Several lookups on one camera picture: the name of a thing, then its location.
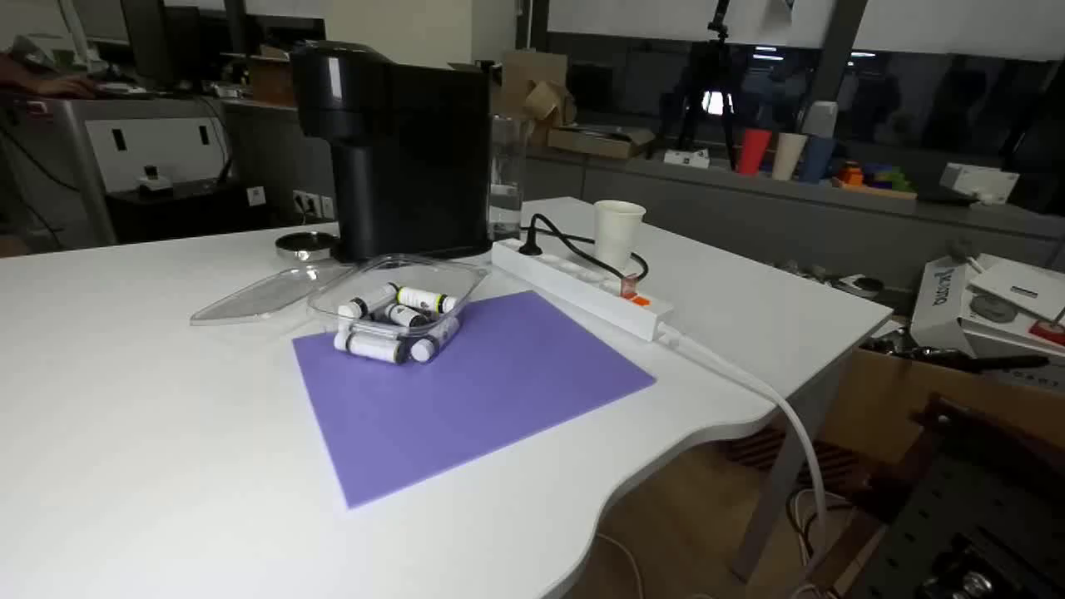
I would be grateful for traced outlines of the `small white bottle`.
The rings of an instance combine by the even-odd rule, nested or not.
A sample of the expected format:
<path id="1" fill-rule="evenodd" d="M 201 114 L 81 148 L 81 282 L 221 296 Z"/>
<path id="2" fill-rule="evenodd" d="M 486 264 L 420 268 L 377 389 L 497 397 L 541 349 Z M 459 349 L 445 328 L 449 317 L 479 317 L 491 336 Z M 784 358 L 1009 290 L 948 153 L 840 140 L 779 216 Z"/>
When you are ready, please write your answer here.
<path id="1" fill-rule="evenodd" d="M 337 332 L 334 349 L 360 358 L 377 358 L 377 362 L 405 362 L 402 340 Z"/>
<path id="2" fill-rule="evenodd" d="M 366 308 L 366 299 L 353 296 L 346 301 L 337 306 L 337 317 L 340 319 L 363 319 L 368 308 Z"/>
<path id="3" fill-rule="evenodd" d="M 449 319 L 440 319 L 434 321 L 421 336 L 415 336 L 408 343 L 408 358 L 411 362 L 434 362 L 436 351 L 459 332 L 459 319 L 449 317 Z"/>
<path id="4" fill-rule="evenodd" d="M 411 306 L 411 308 L 425 308 L 425 311 L 449 311 L 459 299 L 449 292 L 436 292 L 436 290 L 420 290 L 420 286 L 400 286 L 390 282 L 397 301 Z"/>

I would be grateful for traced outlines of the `small white bottle front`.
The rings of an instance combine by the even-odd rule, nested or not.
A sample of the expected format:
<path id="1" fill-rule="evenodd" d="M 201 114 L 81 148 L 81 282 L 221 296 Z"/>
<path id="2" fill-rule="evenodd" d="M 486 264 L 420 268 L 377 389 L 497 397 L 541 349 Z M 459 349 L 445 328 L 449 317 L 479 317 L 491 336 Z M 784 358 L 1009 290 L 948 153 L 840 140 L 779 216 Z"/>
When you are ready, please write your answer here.
<path id="1" fill-rule="evenodd" d="M 337 332 L 334 349 L 360 358 L 377 358 L 377 362 L 405 362 L 402 340 Z"/>

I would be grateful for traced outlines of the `clear plastic tray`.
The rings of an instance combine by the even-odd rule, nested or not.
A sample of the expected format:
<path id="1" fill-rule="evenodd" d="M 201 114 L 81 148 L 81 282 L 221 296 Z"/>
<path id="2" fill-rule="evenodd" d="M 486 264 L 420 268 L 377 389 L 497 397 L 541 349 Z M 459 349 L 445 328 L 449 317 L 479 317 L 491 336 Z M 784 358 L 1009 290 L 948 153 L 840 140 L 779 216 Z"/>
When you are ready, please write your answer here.
<path id="1" fill-rule="evenodd" d="M 430 257 L 378 257 L 311 296 L 334 349 L 387 365 L 425 365 L 461 328 L 461 308 L 486 268 Z"/>

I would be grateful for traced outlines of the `red cup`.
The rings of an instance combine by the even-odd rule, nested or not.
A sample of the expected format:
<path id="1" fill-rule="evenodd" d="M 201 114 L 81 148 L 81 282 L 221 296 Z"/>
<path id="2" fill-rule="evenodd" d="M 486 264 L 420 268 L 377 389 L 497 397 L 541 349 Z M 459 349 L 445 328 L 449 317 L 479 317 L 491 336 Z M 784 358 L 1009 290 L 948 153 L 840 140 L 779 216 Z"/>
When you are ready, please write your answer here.
<path id="1" fill-rule="evenodd" d="M 761 170 L 761 159 L 769 153 L 772 133 L 769 128 L 744 128 L 739 142 L 737 170 L 741 177 L 754 177 Z"/>

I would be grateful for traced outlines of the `black tripod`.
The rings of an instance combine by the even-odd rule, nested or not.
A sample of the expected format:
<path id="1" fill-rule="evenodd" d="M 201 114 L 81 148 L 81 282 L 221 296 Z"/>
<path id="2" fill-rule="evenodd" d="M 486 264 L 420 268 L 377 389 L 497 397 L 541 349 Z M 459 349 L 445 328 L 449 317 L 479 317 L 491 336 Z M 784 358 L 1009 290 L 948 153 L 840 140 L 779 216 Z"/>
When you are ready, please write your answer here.
<path id="1" fill-rule="evenodd" d="M 700 122 L 710 116 L 702 107 L 704 95 L 718 95 L 718 122 L 727 140 L 727 156 L 737 156 L 737 76 L 731 76 L 731 50 L 728 50 L 728 2 L 717 0 L 713 20 L 710 20 L 710 40 L 695 43 L 689 50 L 686 81 L 683 81 L 683 121 L 679 121 L 679 148 L 695 146 Z"/>

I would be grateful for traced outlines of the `white cabinet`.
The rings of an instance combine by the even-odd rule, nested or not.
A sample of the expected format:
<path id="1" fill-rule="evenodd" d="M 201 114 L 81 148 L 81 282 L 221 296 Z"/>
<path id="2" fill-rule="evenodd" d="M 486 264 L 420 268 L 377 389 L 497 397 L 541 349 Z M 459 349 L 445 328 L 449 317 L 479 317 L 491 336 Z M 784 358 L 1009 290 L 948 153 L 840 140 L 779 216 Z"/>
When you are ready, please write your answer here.
<path id="1" fill-rule="evenodd" d="M 20 198 L 64 247 L 113 241 L 105 196 L 146 172 L 205 182 L 230 156 L 210 101 L 25 101 L 0 114 L 0 136 Z"/>

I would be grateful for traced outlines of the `black coffee machine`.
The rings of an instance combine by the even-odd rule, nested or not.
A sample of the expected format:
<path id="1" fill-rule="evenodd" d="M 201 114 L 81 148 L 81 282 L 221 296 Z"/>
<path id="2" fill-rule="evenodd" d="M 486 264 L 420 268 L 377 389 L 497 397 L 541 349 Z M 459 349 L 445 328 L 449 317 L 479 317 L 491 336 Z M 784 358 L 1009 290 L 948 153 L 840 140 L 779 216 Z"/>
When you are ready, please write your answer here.
<path id="1" fill-rule="evenodd" d="M 329 142 L 346 264 L 490 249 L 490 72 L 411 67 L 363 43 L 288 52 L 305 136 Z"/>

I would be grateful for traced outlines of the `blue cup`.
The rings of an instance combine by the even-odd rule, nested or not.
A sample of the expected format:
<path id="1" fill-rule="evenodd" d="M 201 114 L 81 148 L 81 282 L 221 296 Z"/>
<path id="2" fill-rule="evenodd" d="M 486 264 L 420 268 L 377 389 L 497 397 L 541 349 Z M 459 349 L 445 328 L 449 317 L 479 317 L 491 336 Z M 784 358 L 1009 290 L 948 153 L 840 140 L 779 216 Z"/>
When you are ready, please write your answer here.
<path id="1" fill-rule="evenodd" d="M 821 182 L 834 153 L 832 136 L 808 136 L 799 164 L 803 182 Z"/>

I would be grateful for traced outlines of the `white paper cup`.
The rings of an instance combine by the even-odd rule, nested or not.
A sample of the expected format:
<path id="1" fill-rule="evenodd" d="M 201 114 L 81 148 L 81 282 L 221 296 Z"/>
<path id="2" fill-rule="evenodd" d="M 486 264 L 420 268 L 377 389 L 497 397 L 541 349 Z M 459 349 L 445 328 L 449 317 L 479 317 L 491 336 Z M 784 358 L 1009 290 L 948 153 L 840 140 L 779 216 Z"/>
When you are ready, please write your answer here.
<path id="1" fill-rule="evenodd" d="M 626 198 L 596 203 L 596 257 L 623 268 L 634 249 L 644 209 Z"/>

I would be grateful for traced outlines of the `white cardboard box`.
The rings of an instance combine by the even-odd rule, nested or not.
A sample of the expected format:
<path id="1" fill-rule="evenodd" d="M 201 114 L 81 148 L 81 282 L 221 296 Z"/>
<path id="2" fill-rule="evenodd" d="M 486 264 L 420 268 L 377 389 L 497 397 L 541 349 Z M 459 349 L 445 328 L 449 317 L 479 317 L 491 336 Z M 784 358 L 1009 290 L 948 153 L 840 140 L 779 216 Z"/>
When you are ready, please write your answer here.
<path id="1" fill-rule="evenodd" d="M 1065 356 L 1065 276 L 977 253 L 923 268 L 910 319 L 918 345 L 965 356 Z"/>

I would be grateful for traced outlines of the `purple mat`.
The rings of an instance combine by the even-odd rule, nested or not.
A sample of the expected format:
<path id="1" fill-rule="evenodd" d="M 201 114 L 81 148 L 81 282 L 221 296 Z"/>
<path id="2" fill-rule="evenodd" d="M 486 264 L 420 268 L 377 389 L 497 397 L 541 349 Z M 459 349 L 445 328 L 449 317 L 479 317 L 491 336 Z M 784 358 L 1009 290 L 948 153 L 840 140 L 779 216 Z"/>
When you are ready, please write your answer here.
<path id="1" fill-rule="evenodd" d="M 579 420 L 657 382 L 537 292 L 479 299 L 425 365 L 293 343 L 349 509 Z"/>

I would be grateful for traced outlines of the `white power strip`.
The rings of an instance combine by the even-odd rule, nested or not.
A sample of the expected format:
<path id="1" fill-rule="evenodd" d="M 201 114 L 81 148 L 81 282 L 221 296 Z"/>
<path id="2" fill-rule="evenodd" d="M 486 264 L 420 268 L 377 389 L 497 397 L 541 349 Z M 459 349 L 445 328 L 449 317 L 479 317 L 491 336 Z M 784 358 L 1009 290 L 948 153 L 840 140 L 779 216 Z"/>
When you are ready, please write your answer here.
<path id="1" fill-rule="evenodd" d="M 522 279 L 525 286 L 549 292 L 634 340 L 652 340 L 666 317 L 668 301 L 644 292 L 623 292 L 623 286 L 570 257 L 538 253 L 525 257 L 515 239 L 491 247 L 491 265 Z"/>

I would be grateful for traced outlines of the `beige cup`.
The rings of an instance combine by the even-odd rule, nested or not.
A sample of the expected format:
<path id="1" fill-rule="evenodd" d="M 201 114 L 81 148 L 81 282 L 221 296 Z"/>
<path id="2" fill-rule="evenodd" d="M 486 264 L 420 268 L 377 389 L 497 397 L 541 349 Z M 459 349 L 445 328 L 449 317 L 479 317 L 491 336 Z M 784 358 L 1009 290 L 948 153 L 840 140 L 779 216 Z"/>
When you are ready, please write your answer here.
<path id="1" fill-rule="evenodd" d="M 793 180 L 795 166 L 803 159 L 805 136 L 803 133 L 779 133 L 775 136 L 775 156 L 772 156 L 772 177 L 775 180 Z"/>

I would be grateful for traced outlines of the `clear water tank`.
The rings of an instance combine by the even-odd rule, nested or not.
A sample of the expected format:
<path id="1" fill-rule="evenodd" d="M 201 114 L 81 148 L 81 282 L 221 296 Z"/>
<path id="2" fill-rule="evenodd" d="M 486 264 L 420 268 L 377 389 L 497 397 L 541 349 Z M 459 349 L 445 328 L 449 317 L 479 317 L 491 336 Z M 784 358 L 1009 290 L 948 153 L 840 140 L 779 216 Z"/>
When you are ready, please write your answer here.
<path id="1" fill-rule="evenodd" d="M 491 164 L 490 164 L 490 228 L 497 239 L 519 228 L 519 209 L 525 198 L 525 148 L 530 122 L 522 116 L 499 114 L 491 121 Z"/>

